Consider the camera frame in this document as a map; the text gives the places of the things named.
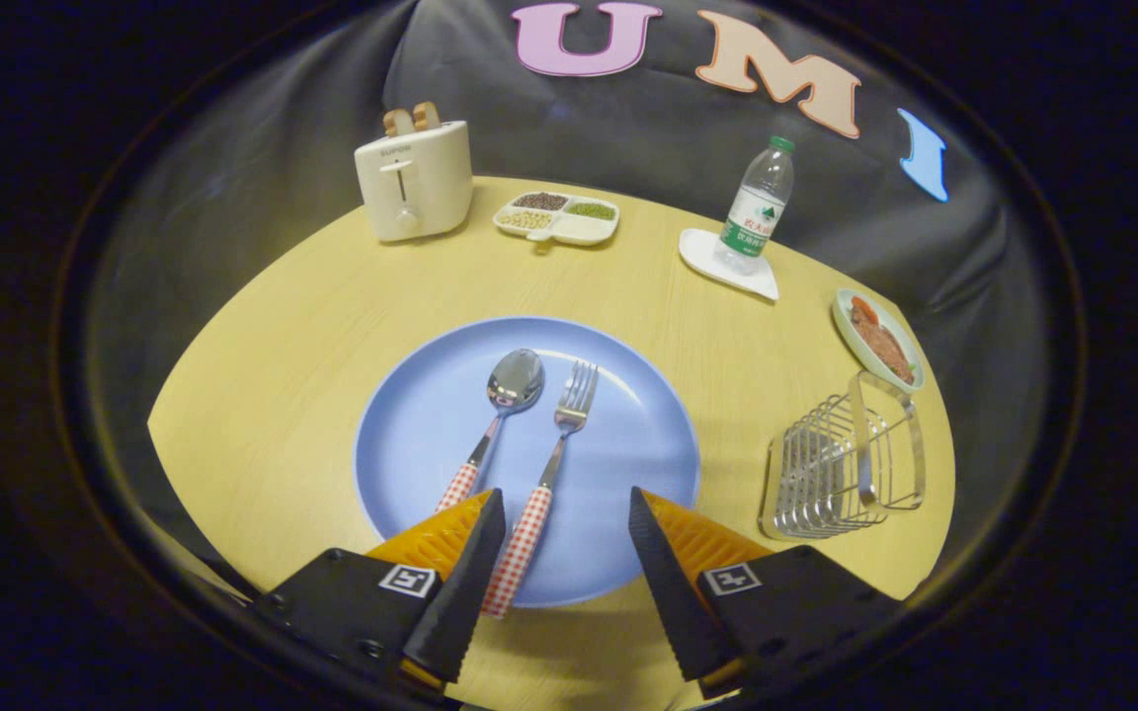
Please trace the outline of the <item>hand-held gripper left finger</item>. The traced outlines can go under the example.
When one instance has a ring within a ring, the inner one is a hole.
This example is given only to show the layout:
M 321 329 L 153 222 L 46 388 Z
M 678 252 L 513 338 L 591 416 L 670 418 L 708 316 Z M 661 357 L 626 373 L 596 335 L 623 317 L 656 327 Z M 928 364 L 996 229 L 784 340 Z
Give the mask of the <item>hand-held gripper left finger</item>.
M 324 549 L 253 610 L 366 683 L 440 702 L 459 679 L 506 534 L 502 491 L 480 491 L 365 554 Z

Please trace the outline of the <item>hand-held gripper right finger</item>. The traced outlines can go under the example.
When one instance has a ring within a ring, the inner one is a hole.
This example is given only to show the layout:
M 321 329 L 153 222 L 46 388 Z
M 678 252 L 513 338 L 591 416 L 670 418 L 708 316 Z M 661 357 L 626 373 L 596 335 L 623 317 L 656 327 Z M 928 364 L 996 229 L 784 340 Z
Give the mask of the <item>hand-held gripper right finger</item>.
M 769 549 L 632 487 L 628 530 L 683 679 L 703 698 L 780 698 L 853 665 L 902 601 L 809 545 Z

